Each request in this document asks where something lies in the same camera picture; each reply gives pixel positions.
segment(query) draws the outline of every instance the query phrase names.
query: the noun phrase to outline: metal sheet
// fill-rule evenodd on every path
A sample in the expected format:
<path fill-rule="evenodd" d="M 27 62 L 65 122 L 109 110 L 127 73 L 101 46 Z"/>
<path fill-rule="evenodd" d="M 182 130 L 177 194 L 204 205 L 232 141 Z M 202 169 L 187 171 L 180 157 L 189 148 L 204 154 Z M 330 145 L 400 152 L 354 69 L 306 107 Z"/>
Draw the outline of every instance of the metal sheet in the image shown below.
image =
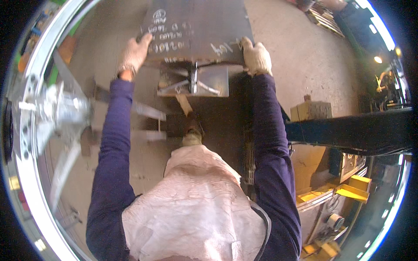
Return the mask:
<path fill-rule="evenodd" d="M 241 37 L 253 40 L 243 0 L 154 0 L 140 29 L 155 37 L 147 61 L 243 65 Z"/>

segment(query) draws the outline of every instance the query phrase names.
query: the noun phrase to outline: hand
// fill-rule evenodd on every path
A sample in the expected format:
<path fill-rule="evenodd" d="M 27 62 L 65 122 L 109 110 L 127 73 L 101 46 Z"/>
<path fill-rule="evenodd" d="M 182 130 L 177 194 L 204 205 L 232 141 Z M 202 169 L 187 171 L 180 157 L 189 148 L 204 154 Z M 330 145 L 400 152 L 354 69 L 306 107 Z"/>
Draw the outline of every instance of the hand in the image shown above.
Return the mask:
<path fill-rule="evenodd" d="M 242 47 L 244 48 L 244 61 L 245 65 L 249 69 L 249 74 L 252 76 L 259 74 L 271 73 L 271 58 L 268 51 L 265 49 L 262 43 L 256 43 L 252 46 L 252 42 L 248 37 L 243 37 L 241 40 Z"/>
<path fill-rule="evenodd" d="M 129 70 L 132 73 L 132 77 L 135 77 L 147 57 L 148 46 L 152 39 L 153 36 L 147 33 L 141 38 L 139 43 L 136 42 L 135 38 L 131 38 L 128 41 L 117 67 L 116 72 L 118 75 Z"/>

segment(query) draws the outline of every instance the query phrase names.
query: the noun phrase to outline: chalk writing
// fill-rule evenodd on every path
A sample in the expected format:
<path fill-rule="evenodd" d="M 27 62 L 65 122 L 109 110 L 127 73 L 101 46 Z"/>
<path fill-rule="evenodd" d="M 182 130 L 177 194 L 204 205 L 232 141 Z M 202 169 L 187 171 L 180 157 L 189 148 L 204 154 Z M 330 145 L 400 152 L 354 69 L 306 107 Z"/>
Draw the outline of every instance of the chalk writing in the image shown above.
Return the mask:
<path fill-rule="evenodd" d="M 164 62 L 166 63 L 175 63 L 175 62 L 182 62 L 184 58 L 177 58 L 177 57 L 164 57 Z"/>
<path fill-rule="evenodd" d="M 163 9 L 158 9 L 153 14 L 153 19 L 164 18 L 165 16 L 166 16 L 166 11 Z"/>
<path fill-rule="evenodd" d="M 164 25 L 159 25 L 159 26 L 150 26 L 148 27 L 148 32 L 149 33 L 156 33 L 156 32 L 160 32 L 160 33 L 164 33 L 167 31 L 167 28 Z"/>
<path fill-rule="evenodd" d="M 175 38 L 181 38 L 181 32 L 169 32 L 169 33 L 163 33 L 160 34 L 160 40 L 166 40 L 166 39 L 175 39 Z"/>
<path fill-rule="evenodd" d="M 227 43 L 223 43 L 223 44 L 219 45 L 219 48 L 216 48 L 212 43 L 210 45 L 211 45 L 213 51 L 218 56 L 221 56 L 223 53 L 227 53 L 228 51 L 230 51 L 231 53 L 234 52 L 232 50 L 232 48 Z"/>
<path fill-rule="evenodd" d="M 164 17 L 164 18 L 157 18 L 157 19 L 154 19 L 154 24 L 158 25 L 158 24 L 160 24 L 160 23 L 165 23 L 165 22 L 166 22 L 166 20 L 167 20 L 167 17 Z"/>
<path fill-rule="evenodd" d="M 163 53 L 169 51 L 175 51 L 182 49 L 184 47 L 184 42 L 165 42 L 160 44 L 154 44 L 148 48 L 149 52 Z"/>
<path fill-rule="evenodd" d="M 230 45 L 234 45 L 234 44 L 238 45 L 239 50 L 242 51 L 242 44 L 241 44 L 241 41 L 238 38 L 236 38 L 236 40 L 233 41 L 233 42 L 229 42 L 229 44 Z"/>

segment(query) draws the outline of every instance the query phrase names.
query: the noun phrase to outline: black steel beam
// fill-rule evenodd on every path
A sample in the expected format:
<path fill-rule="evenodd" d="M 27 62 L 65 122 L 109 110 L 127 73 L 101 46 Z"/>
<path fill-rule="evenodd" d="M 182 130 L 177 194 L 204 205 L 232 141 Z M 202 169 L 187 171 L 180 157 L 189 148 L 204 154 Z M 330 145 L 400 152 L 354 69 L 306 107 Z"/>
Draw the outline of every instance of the black steel beam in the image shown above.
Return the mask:
<path fill-rule="evenodd" d="M 285 127 L 290 142 L 333 147 L 356 155 L 387 155 L 413 148 L 412 108 L 291 122 Z"/>

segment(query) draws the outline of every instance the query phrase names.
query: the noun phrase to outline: wooden block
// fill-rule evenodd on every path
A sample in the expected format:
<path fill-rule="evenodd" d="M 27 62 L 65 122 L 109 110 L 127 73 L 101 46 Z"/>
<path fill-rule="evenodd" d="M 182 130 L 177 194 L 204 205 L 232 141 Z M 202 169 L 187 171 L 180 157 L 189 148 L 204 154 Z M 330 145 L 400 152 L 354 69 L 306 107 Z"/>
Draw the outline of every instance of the wooden block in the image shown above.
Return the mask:
<path fill-rule="evenodd" d="M 332 247 L 330 246 L 328 243 L 325 243 L 324 245 L 321 246 L 321 251 L 319 252 L 319 254 L 323 254 L 326 255 L 327 257 L 334 257 L 338 254 L 338 252 Z"/>
<path fill-rule="evenodd" d="M 290 119 L 301 122 L 310 119 L 332 118 L 331 103 L 306 100 L 304 103 L 290 109 Z"/>
<path fill-rule="evenodd" d="M 318 250 L 318 247 L 314 246 L 314 245 L 307 245 L 303 247 L 303 250 L 308 254 L 313 254 Z"/>

